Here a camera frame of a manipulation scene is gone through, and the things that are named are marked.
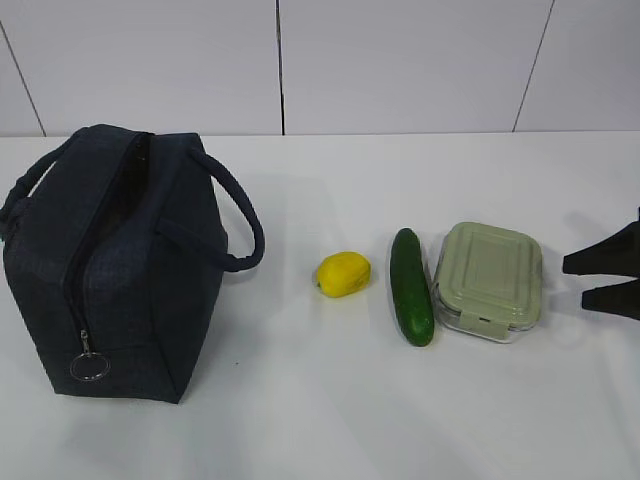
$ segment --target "white table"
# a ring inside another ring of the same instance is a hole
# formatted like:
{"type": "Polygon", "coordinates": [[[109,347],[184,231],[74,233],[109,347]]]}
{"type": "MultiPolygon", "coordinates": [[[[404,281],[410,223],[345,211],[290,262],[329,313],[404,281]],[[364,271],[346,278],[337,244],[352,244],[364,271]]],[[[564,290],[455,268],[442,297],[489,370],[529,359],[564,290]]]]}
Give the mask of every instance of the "white table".
{"type": "MultiPolygon", "coordinates": [[[[0,192],[61,139],[0,140],[0,192]]],[[[56,396],[0,282],[3,479],[640,477],[640,323],[583,312],[611,278],[561,274],[640,204],[640,133],[207,138],[264,224],[259,270],[228,275],[183,403],[56,396]],[[545,253],[540,325],[511,345],[438,328],[411,347],[387,282],[390,242],[420,233],[432,271],[460,221],[545,253]],[[311,282],[357,250],[373,285],[311,282]]],[[[249,229],[220,194],[232,250],[249,229]]]]}

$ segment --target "glass food container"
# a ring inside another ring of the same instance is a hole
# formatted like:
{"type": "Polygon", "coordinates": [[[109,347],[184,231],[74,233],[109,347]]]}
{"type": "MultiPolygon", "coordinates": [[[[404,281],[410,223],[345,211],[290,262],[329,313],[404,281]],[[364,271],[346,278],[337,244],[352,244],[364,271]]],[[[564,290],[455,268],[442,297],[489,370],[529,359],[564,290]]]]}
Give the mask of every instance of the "glass food container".
{"type": "Polygon", "coordinates": [[[542,303],[542,250],[531,237],[480,223],[456,225],[433,283],[445,326],[500,343],[532,328],[542,303]]]}

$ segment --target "lunch bag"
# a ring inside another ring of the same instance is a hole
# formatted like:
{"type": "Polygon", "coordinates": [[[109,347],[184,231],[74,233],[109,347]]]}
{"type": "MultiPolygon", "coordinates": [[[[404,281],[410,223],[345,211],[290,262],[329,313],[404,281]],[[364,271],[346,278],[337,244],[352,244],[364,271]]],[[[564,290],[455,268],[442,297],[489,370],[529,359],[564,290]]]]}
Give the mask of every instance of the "lunch bag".
{"type": "Polygon", "coordinates": [[[0,236],[56,393],[171,403],[189,383],[223,272],[255,267],[265,245],[244,190],[197,134],[108,125],[79,130],[17,181],[0,236]],[[251,225],[246,258],[227,253],[211,176],[251,225]]]}

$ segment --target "green lid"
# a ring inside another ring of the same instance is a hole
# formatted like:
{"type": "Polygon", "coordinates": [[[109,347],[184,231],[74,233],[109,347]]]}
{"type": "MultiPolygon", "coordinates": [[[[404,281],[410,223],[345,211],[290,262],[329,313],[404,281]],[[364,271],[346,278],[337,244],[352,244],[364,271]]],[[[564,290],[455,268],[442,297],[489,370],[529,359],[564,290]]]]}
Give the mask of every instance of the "green lid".
{"type": "Polygon", "coordinates": [[[460,223],[447,236],[435,281],[444,322],[507,341],[540,317],[542,251],[531,237],[480,223],[460,223]]]}

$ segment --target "green cucumber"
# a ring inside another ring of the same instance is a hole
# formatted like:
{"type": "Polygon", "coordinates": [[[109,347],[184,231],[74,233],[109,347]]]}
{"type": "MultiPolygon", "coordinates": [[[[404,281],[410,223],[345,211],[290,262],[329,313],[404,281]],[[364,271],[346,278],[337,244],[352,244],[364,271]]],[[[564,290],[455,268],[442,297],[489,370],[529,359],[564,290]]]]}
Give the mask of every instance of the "green cucumber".
{"type": "Polygon", "coordinates": [[[420,239],[409,228],[400,230],[393,241],[390,275],[400,330],[412,345],[428,345],[435,326],[433,307],[424,276],[420,239]]]}

